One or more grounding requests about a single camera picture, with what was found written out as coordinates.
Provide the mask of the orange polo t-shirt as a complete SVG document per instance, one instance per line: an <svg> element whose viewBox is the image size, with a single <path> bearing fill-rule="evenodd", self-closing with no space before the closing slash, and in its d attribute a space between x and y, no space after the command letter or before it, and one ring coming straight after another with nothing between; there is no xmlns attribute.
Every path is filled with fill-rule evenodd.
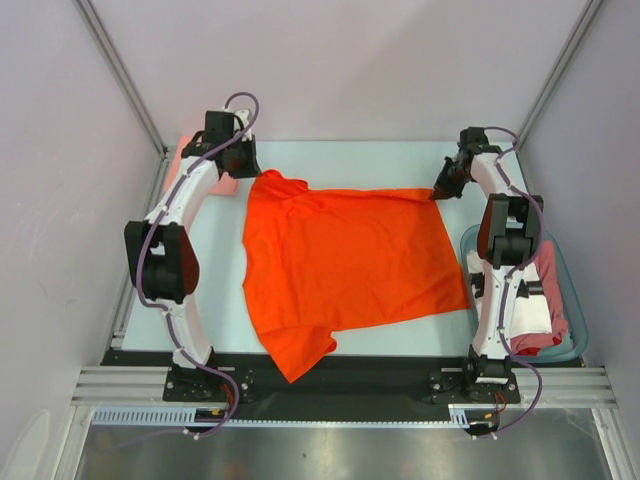
<svg viewBox="0 0 640 480"><path fill-rule="evenodd" d="M250 188L243 245L250 320L289 382L336 349L338 332L470 305L426 188L316 190L269 170Z"/></svg>

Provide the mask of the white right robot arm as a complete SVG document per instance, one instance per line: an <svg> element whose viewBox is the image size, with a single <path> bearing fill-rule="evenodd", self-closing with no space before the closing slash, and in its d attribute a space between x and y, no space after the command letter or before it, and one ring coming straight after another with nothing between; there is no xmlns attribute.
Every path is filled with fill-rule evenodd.
<svg viewBox="0 0 640 480"><path fill-rule="evenodd" d="M542 199L518 188L502 166L518 141L503 150L490 143L488 130L468 127L460 132L458 152L444 160L431 194L434 200L459 198L474 182L486 197L476 237L484 274L482 309L452 386L453 398L465 403L491 403L517 389L512 366L528 363L511 349L511 323L525 269L539 254L545 234Z"/></svg>

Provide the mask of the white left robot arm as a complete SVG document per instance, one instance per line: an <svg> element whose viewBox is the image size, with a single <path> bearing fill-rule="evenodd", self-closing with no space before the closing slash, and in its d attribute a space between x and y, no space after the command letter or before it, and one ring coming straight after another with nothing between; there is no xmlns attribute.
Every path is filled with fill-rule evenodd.
<svg viewBox="0 0 640 480"><path fill-rule="evenodd" d="M256 119L249 109L208 111L204 128L183 148L158 204L124 229L129 274L139 301L160 312L173 344L173 363L191 369L185 385L202 400L219 392L221 376L205 365L213 347L196 306L200 265L189 233L213 189L260 175L251 131Z"/></svg>

